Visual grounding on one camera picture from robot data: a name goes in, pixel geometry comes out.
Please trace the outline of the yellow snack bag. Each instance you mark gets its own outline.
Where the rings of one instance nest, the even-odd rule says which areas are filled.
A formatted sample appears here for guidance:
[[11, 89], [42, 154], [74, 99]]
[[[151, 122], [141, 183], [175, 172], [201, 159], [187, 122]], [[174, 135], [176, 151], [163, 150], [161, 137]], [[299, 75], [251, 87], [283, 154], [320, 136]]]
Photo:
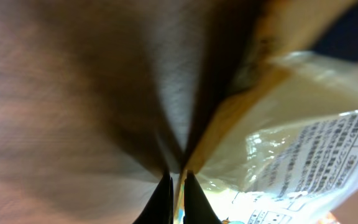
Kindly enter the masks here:
[[358, 1], [268, 1], [186, 163], [222, 223], [315, 223], [358, 190]]

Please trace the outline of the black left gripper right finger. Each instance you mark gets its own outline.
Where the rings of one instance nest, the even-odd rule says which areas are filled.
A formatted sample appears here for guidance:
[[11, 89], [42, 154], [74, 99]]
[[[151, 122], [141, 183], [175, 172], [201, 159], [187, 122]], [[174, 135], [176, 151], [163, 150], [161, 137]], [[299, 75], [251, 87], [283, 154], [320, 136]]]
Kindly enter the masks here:
[[221, 224], [194, 173], [187, 172], [184, 186], [184, 224]]

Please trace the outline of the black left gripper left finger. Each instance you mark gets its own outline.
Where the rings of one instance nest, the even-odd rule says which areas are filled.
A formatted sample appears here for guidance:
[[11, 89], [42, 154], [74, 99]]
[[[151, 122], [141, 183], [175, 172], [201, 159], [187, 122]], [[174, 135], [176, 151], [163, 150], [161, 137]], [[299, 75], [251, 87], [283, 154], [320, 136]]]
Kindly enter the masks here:
[[173, 224], [173, 179], [165, 172], [134, 224]]

